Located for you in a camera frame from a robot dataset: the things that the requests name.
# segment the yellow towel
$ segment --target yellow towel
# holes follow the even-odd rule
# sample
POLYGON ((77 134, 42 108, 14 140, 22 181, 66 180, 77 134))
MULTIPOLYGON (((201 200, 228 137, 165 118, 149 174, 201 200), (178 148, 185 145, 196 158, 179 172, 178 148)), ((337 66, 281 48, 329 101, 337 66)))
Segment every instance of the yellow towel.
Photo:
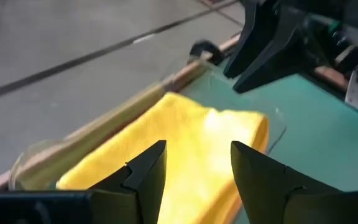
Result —
POLYGON ((231 141, 264 152, 268 138, 268 121, 260 113, 216 111, 167 93, 69 170, 57 187, 87 189, 165 139, 167 177, 158 223, 231 222, 233 209, 237 211, 239 205, 231 169, 231 141))

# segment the green table surface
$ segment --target green table surface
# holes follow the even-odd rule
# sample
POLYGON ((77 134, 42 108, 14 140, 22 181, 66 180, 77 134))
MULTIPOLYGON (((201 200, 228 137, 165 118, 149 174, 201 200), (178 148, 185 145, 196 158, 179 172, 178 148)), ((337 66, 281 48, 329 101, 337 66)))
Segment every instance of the green table surface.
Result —
MULTIPOLYGON (((233 109, 233 102, 247 109, 247 99, 255 96, 273 102, 287 130, 269 156, 340 190, 358 190, 357 111, 299 75, 243 95, 235 94, 232 84, 211 81, 206 73, 181 93, 217 109, 233 109)), ((236 223, 248 223, 244 209, 236 223)))

